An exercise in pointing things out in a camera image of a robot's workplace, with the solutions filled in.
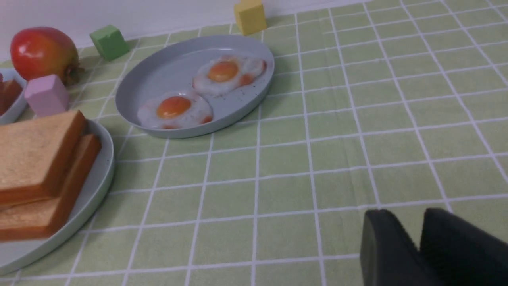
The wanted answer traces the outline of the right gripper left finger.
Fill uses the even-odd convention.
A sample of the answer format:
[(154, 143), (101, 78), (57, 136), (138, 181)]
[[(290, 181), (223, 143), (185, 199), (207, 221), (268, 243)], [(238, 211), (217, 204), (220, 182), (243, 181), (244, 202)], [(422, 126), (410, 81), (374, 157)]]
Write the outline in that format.
[(444, 286), (397, 217), (386, 209), (364, 214), (360, 264), (365, 286)]

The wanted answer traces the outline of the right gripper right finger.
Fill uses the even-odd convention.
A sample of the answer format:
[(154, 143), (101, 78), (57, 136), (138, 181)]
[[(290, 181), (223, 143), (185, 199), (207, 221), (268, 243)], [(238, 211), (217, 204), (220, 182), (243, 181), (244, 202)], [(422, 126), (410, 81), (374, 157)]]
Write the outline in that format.
[(446, 286), (508, 284), (506, 242), (446, 210), (425, 210), (419, 251)]

